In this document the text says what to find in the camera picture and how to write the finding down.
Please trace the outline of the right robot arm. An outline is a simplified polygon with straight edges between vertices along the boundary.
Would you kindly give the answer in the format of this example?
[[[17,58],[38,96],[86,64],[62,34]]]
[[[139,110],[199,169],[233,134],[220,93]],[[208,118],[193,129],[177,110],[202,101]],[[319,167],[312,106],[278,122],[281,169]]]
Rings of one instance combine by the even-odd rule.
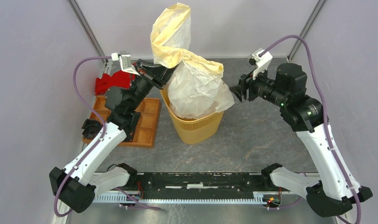
[[[305,177],[274,163],[261,171],[265,190],[284,188],[304,198],[320,217],[343,215],[373,196],[349,172],[335,141],[320,101],[306,94],[307,75],[300,65],[283,63],[275,79],[267,71],[244,74],[230,87],[241,102],[261,98],[279,107],[283,120],[307,148],[319,177]]]

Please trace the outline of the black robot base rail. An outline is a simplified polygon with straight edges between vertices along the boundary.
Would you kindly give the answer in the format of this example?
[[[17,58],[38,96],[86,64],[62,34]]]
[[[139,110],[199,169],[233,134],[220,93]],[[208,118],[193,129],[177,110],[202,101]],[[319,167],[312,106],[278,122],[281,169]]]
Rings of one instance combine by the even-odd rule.
[[[254,192],[277,195],[286,189],[265,183],[260,173],[249,172],[144,172],[122,187],[142,199],[251,199]]]

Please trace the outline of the yellow plastic trash bin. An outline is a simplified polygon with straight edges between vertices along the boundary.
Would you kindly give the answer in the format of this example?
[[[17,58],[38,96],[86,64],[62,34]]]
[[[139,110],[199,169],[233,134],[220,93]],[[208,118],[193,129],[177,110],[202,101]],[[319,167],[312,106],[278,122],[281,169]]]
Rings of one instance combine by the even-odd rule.
[[[200,119],[177,117],[171,110],[167,89],[160,90],[167,111],[180,139],[188,145],[194,145],[212,137],[218,130],[224,112],[212,113]]]

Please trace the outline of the translucent white trash bag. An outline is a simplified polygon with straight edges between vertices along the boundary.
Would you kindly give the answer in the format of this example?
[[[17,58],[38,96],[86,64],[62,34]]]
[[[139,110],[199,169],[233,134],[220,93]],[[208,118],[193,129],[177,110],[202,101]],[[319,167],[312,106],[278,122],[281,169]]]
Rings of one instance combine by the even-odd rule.
[[[185,119],[200,119],[234,105],[233,94],[223,82],[222,63],[209,61],[189,50],[191,8],[182,3],[167,7],[150,34],[154,63],[175,71],[167,83],[172,112]]]

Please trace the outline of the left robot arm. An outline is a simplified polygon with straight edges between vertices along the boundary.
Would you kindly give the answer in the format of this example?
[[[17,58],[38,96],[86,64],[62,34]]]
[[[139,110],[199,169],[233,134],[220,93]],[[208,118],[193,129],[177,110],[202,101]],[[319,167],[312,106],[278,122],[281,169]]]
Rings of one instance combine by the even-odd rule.
[[[85,211],[96,196],[109,190],[120,187],[132,190],[137,186],[137,177],[121,166],[100,175],[95,171],[111,151],[135,131],[141,116],[136,109],[150,90],[163,89],[177,68],[142,59],[132,63],[130,55],[114,55],[109,59],[118,61],[122,71],[136,78],[128,89],[112,86],[106,91],[105,107],[111,113],[106,120],[100,120],[102,129],[73,161],[63,169],[55,167],[50,171],[54,212],[58,217],[72,211]]]

